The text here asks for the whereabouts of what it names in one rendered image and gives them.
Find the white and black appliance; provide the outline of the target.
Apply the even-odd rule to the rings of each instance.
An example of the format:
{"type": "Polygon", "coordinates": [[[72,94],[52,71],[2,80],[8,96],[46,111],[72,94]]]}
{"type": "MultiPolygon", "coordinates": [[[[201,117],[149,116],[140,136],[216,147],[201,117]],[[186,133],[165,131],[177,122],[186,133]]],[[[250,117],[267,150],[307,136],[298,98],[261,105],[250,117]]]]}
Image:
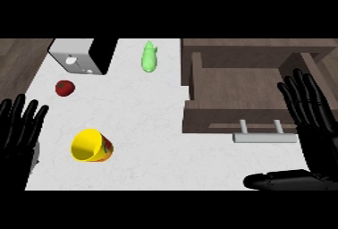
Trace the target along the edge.
{"type": "Polygon", "coordinates": [[[56,38],[47,52],[67,72],[105,75],[117,44],[117,38],[56,38]]]}

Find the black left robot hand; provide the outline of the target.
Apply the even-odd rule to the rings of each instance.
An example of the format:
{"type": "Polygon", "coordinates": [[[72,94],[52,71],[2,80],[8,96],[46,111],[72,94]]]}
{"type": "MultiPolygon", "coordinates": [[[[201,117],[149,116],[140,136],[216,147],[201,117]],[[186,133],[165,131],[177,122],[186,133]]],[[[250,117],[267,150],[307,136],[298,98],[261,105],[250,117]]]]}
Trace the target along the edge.
{"type": "Polygon", "coordinates": [[[28,107],[25,95],[0,103],[0,191],[24,191],[31,174],[34,147],[39,141],[49,106],[28,107]]]}

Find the brown wooden cabinet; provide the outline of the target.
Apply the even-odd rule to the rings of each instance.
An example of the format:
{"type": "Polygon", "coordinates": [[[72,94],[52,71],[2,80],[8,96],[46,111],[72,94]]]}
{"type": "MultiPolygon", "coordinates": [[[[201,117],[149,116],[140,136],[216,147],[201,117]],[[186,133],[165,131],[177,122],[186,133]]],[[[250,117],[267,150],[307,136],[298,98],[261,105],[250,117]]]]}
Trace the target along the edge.
{"type": "Polygon", "coordinates": [[[310,53],[315,62],[338,47],[332,38],[183,38],[182,85],[189,85],[192,53],[207,68],[278,68],[292,53],[310,53]]]}

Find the yellow cup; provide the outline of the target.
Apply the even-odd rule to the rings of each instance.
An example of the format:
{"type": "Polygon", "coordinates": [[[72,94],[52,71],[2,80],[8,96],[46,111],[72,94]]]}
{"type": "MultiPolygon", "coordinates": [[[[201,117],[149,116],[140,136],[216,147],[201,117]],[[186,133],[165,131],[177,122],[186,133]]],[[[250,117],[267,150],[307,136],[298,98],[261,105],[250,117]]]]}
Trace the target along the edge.
{"type": "Polygon", "coordinates": [[[81,162],[103,162],[114,154],[114,145],[98,129],[84,129],[74,137],[70,151],[81,162]]]}

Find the green vegetable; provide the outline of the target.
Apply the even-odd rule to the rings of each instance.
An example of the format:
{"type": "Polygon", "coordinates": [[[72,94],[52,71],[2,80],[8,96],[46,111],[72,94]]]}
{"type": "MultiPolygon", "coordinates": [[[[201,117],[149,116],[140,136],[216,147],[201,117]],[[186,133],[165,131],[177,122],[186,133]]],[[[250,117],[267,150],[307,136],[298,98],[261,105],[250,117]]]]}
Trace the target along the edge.
{"type": "Polygon", "coordinates": [[[157,47],[151,41],[145,44],[142,68],[146,72],[152,72],[157,69],[157,47]]]}

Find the brown wooden open drawer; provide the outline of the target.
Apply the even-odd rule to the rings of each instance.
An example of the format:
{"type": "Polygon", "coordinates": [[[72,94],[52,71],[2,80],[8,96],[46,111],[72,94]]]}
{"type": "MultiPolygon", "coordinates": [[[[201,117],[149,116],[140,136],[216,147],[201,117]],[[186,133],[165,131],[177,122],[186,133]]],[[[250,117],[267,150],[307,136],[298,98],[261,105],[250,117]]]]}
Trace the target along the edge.
{"type": "Polygon", "coordinates": [[[272,68],[207,68],[202,63],[202,55],[192,53],[183,132],[233,133],[241,130],[241,123],[247,123],[251,132],[275,132],[273,122],[281,121],[284,131],[294,133],[278,83],[295,68],[313,75],[338,119],[338,98],[312,54],[289,54],[282,65],[272,68]]]}

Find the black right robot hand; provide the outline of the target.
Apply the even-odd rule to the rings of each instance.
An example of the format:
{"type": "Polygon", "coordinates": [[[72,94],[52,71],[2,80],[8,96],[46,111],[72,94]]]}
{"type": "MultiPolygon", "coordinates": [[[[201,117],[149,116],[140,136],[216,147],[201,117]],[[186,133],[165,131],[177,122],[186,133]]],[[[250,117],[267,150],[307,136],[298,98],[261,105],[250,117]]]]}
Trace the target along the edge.
{"type": "Polygon", "coordinates": [[[244,186],[258,191],[338,191],[338,122],[313,76],[294,69],[278,83],[297,129],[309,170],[251,174],[244,186]]]}

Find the red tomato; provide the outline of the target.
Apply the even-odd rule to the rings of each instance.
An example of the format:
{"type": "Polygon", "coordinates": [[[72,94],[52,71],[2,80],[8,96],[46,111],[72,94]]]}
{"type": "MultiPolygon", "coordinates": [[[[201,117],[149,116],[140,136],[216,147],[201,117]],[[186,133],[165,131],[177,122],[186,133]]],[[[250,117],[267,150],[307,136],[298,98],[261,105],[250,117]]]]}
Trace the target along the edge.
{"type": "Polygon", "coordinates": [[[59,81],[56,83],[56,94],[67,97],[75,90],[75,85],[71,81],[59,81]]]}

